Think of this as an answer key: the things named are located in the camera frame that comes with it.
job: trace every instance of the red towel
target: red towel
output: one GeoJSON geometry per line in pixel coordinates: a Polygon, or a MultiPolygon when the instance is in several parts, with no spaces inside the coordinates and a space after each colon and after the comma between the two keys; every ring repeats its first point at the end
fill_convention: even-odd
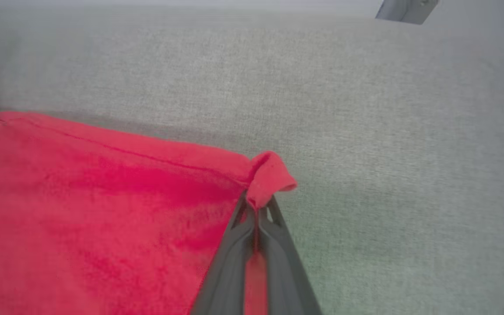
{"type": "Polygon", "coordinates": [[[242,191],[295,186],[273,152],[0,112],[0,315],[187,314],[242,191]]]}

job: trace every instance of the gray fabric surface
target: gray fabric surface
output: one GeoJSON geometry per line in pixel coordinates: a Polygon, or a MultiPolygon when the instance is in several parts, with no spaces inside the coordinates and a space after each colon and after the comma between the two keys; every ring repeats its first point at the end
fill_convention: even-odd
{"type": "Polygon", "coordinates": [[[504,46],[380,20],[0,10],[0,109],[253,156],[324,313],[504,314],[504,46]]]}

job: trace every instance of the gray couch cushion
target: gray couch cushion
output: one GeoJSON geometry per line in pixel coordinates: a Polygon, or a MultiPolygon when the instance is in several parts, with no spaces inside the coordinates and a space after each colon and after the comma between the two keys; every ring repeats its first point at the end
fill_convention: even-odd
{"type": "Polygon", "coordinates": [[[326,314],[504,313],[504,47],[339,15],[0,10],[0,109],[278,152],[326,314]]]}

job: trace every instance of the red cloth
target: red cloth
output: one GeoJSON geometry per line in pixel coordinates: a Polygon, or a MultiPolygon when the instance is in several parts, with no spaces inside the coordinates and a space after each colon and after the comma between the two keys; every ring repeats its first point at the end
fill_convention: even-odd
{"type": "MultiPolygon", "coordinates": [[[[295,186],[273,152],[1,112],[0,314],[186,314],[242,191],[295,186]]],[[[265,288],[247,299],[265,311],[265,288]]]]}

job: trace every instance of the gray upholstery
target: gray upholstery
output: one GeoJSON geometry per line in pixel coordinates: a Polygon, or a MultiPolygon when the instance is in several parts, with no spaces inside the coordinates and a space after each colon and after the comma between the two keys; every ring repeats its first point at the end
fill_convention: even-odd
{"type": "Polygon", "coordinates": [[[504,46],[336,15],[0,10],[0,110],[253,156],[324,313],[504,314],[504,46]]]}

